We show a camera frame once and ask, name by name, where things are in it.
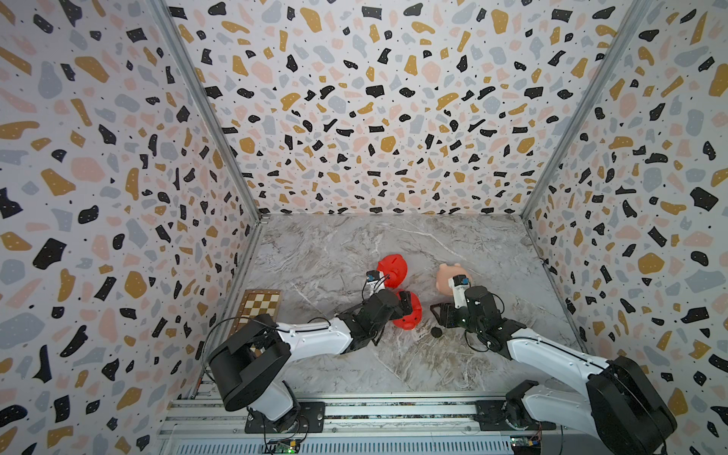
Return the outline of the black rubber plug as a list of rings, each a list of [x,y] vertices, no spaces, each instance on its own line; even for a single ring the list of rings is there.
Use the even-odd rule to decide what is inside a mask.
[[[443,337],[444,332],[440,327],[435,326],[431,328],[430,335],[432,335],[434,339],[439,339],[440,337]]]

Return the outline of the pink piggy bank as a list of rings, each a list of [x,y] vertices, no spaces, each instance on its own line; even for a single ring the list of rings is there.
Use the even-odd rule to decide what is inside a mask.
[[[460,264],[454,264],[454,265],[441,264],[441,265],[439,265],[439,268],[436,273],[436,283],[435,283],[437,291],[444,296],[451,297],[453,295],[453,291],[452,291],[451,287],[449,286],[449,281],[458,275],[464,275],[464,276],[470,278],[469,273]]]

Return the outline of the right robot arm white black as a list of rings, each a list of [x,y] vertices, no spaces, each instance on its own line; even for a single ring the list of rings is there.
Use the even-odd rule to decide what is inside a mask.
[[[500,417],[514,430],[553,423],[599,440],[613,454],[654,454],[677,430],[674,414],[631,358],[591,356],[547,339],[506,318],[502,299],[483,286],[459,284],[453,298],[430,307],[441,327],[459,328],[477,337],[480,353],[531,366],[563,385],[525,380],[508,392]]]

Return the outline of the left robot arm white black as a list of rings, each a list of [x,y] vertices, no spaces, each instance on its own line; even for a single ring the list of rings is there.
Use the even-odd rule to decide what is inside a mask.
[[[281,379],[286,365],[377,344],[389,323],[412,314],[411,292],[387,288],[324,322],[277,323],[263,314],[217,346],[207,364],[226,411],[250,408],[276,425],[287,426],[301,406]]]

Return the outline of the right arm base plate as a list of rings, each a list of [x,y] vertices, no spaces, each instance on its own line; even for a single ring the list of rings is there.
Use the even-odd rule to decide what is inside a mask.
[[[556,430],[557,425],[532,418],[519,400],[479,400],[473,419],[481,431]]]

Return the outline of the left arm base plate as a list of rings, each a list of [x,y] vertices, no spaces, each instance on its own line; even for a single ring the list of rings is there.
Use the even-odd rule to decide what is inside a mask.
[[[246,434],[322,433],[326,404],[323,401],[305,401],[295,404],[278,420],[270,420],[259,411],[252,411],[246,421]]]

